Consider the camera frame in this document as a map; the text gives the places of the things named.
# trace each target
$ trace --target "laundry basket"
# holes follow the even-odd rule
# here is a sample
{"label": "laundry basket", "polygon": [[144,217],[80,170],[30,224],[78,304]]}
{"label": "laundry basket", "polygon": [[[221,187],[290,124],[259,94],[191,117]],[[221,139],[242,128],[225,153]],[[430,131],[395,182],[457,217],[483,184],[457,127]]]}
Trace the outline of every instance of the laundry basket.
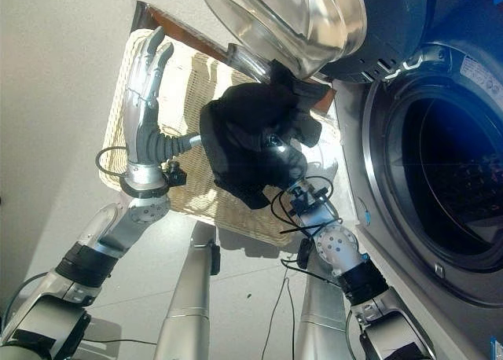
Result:
{"label": "laundry basket", "polygon": [[[127,41],[108,118],[104,148],[125,145],[123,95],[136,49],[150,32],[136,30]],[[253,80],[204,53],[165,37],[164,42],[168,41],[174,45],[174,54],[167,62],[160,84],[160,129],[169,135],[199,132],[199,112],[205,104],[219,98],[227,87]],[[332,124],[320,116],[314,117],[323,125],[320,143],[335,141],[336,132]],[[321,151],[310,149],[310,153],[317,152],[321,155]],[[291,235],[280,232],[289,228],[273,217],[269,207],[252,211],[239,199],[214,184],[202,146],[180,155],[177,161],[187,173],[187,184],[170,189],[168,195],[172,211],[276,246],[288,244]],[[331,163],[336,165],[335,158],[330,155],[322,156],[315,162],[323,167],[330,166]],[[105,169],[122,172],[126,168],[126,153],[122,150],[107,152],[102,156],[101,163]],[[120,190],[117,177],[100,172],[100,178],[108,187]],[[272,198],[277,192],[277,189],[268,187],[265,194]]]}

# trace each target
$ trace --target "metal leg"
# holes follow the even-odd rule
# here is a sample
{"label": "metal leg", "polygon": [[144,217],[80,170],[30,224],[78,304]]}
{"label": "metal leg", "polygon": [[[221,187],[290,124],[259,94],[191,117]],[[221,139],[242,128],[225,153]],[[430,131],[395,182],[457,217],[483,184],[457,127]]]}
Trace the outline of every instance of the metal leg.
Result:
{"label": "metal leg", "polygon": [[155,360],[206,360],[210,343],[209,288],[215,228],[198,222],[164,319]]}
{"label": "metal leg", "polygon": [[[318,254],[311,253],[307,269],[328,274]],[[351,360],[346,344],[343,292],[337,287],[307,277],[306,292],[296,343],[297,360]]]}

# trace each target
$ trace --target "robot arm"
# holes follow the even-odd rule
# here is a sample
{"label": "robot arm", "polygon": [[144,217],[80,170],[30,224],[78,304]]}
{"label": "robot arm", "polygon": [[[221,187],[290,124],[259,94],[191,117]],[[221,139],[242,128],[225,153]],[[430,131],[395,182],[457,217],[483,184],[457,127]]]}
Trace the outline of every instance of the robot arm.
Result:
{"label": "robot arm", "polygon": [[290,187],[292,214],[314,242],[320,258],[332,268],[332,276],[351,304],[362,334],[360,341],[369,360],[435,358],[426,332],[397,292],[358,242],[338,222],[326,189],[316,191],[302,179]]}
{"label": "robot arm", "polygon": [[117,261],[169,210],[167,191],[185,184],[186,174],[170,161],[198,144],[198,134],[170,138],[157,124],[157,95],[173,53],[159,47],[162,28],[144,40],[135,57],[124,101],[127,172],[117,202],[102,208],[60,263],[42,279],[2,332],[2,359],[70,357],[90,322],[84,307],[101,291]]}

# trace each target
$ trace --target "black garment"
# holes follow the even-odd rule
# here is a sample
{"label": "black garment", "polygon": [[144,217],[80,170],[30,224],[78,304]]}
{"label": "black garment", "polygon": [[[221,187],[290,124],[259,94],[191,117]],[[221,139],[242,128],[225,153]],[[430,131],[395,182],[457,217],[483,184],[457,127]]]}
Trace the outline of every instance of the black garment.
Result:
{"label": "black garment", "polygon": [[306,158],[289,142],[317,144],[321,124],[309,110],[328,89],[300,81],[273,62],[270,85],[232,86],[205,105],[200,134],[215,184],[258,209],[269,204],[262,193],[266,185],[287,189],[302,178]]}

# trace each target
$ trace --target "black cable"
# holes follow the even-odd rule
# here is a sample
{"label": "black cable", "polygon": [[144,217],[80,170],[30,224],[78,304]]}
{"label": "black cable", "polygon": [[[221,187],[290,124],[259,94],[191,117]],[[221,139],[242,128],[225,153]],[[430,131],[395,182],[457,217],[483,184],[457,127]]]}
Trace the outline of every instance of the black cable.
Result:
{"label": "black cable", "polygon": [[94,163],[96,164],[96,167],[98,168],[98,170],[101,171],[102,173],[112,175],[114,177],[125,177],[126,173],[115,173],[114,171],[107,170],[104,167],[102,167],[101,163],[100,163],[100,158],[101,158],[101,156],[103,156],[103,154],[105,154],[106,152],[109,152],[111,150],[116,150],[116,149],[126,150],[126,147],[125,146],[109,146],[107,148],[104,148],[97,153],[96,158],[94,159]]}
{"label": "black cable", "polygon": [[264,348],[262,349],[262,356],[260,357],[261,360],[264,360],[264,355],[266,354],[266,348],[267,344],[269,343],[269,337],[270,337],[270,330],[273,327],[273,318],[274,318],[274,313],[276,312],[277,305],[280,302],[281,298],[281,293],[283,293],[283,288],[285,287],[285,282],[287,280],[286,273],[288,270],[285,270],[285,273],[283,274],[283,283],[281,283],[281,288],[280,292],[277,295],[276,303],[274,304],[273,312],[270,315],[270,320],[269,320],[269,328],[267,329],[267,337],[266,337],[266,342],[264,343]]}
{"label": "black cable", "polygon": [[323,179],[324,181],[327,181],[327,183],[330,185],[330,193],[327,196],[327,199],[330,199],[333,195],[333,183],[330,181],[330,179],[326,177],[322,177],[321,175],[311,175],[310,177],[306,177],[306,179],[312,179],[312,178],[319,178]]}
{"label": "black cable", "polygon": [[351,356],[351,359],[356,360],[356,357],[354,356],[353,348],[351,347],[351,342],[349,341],[349,320],[351,319],[352,314],[353,314],[353,311],[350,309],[349,313],[347,314],[347,318],[346,318],[346,344],[347,344],[347,349],[349,350],[349,355]]}
{"label": "black cable", "polygon": [[114,339],[114,340],[92,340],[92,339],[82,339],[83,342],[91,342],[91,343],[115,343],[115,342],[131,342],[131,343],[141,343],[141,344],[150,344],[156,346],[155,342],[146,342],[144,340],[136,340],[136,339]]}
{"label": "black cable", "polygon": [[47,272],[42,272],[41,274],[35,275],[33,277],[30,277],[29,279],[23,281],[19,287],[17,287],[16,291],[13,293],[13,295],[10,297],[9,302],[7,303],[7,308],[3,312],[2,315],[2,332],[7,326],[7,320],[9,319],[9,314],[10,314],[10,309],[12,309],[14,301],[16,301],[16,298],[19,296],[21,291],[26,287],[28,284],[30,284],[32,281],[35,281],[41,277],[44,277],[47,275]]}
{"label": "black cable", "polygon": [[293,306],[292,291],[290,291],[290,279],[287,278],[286,289],[292,305],[292,360],[296,358],[296,309]]}
{"label": "black cable", "polygon": [[306,270],[303,270],[302,268],[296,268],[296,267],[292,267],[292,266],[289,266],[287,263],[288,261],[286,261],[285,259],[280,259],[280,262],[281,264],[285,267],[285,268],[288,268],[289,270],[294,270],[294,271],[298,271],[298,272],[301,272],[303,274],[306,274],[306,275],[309,275],[309,276],[312,276],[312,277],[316,277],[317,279],[321,280],[321,281],[324,281],[325,283],[328,283],[328,284],[331,284],[331,285],[334,285],[336,286],[337,288],[340,288],[340,285],[337,284],[337,283],[334,283],[333,281],[330,281],[329,279],[325,278],[325,277],[322,277],[320,275],[316,275],[316,274],[313,274],[312,272],[309,272],[309,271],[306,271]]}
{"label": "black cable", "polygon": [[[327,199],[330,199],[330,197],[332,196],[333,194],[333,191],[334,191],[334,187],[333,187],[333,184],[332,182],[330,182],[330,180],[326,177],[322,177],[320,175],[311,175],[310,177],[306,177],[306,179],[311,179],[311,178],[320,178],[320,179],[323,179],[325,181],[327,181],[327,183],[330,185],[330,193],[329,195],[327,196]],[[314,237],[316,234],[318,234],[323,228],[325,228],[327,225],[331,224],[332,222],[335,222],[335,221],[338,221],[339,223],[342,224],[342,219],[341,218],[337,218],[337,219],[334,219],[332,221],[329,221],[329,222],[322,222],[320,224],[316,224],[316,225],[312,225],[312,226],[299,226],[296,224],[295,221],[293,221],[292,217],[288,214],[288,211],[286,209],[286,207],[284,206],[283,204],[283,200],[281,200],[281,198],[283,197],[283,195],[285,194],[285,191],[282,190],[280,191],[279,193],[276,194],[276,196],[274,196],[274,198],[272,199],[271,203],[270,203],[270,211],[271,213],[273,214],[273,216],[280,220],[281,222],[285,223],[285,224],[288,224],[290,226],[293,226],[295,229],[290,229],[290,230],[282,230],[280,233],[281,234],[285,234],[285,233],[294,233],[294,232],[297,232],[297,231],[300,231],[304,234],[304,236],[306,236],[307,238],[312,238]],[[276,211],[274,210],[274,203],[276,202],[276,200],[279,201],[279,204],[280,204],[280,207],[281,207],[281,210],[283,211],[283,213],[285,214],[285,217],[288,219],[284,219],[282,218],[280,215],[278,215],[276,213]],[[318,228],[316,231],[314,231],[313,234],[309,234],[309,232],[307,232],[308,229],[314,229],[314,228]]]}

